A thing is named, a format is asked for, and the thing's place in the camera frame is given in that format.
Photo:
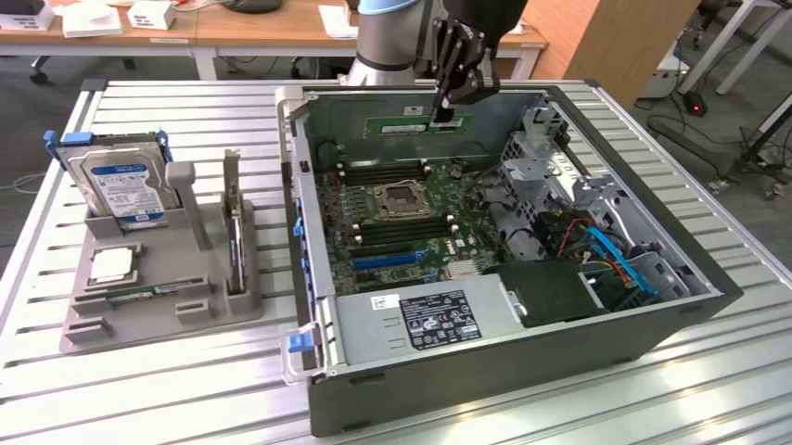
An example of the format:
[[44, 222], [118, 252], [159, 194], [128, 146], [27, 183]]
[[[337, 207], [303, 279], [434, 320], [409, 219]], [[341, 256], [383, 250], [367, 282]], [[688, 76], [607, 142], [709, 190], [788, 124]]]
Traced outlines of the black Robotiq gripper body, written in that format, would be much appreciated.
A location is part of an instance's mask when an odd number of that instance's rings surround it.
[[526, 0], [446, 0], [446, 12], [464, 25], [484, 32], [488, 46], [497, 46], [514, 28]]

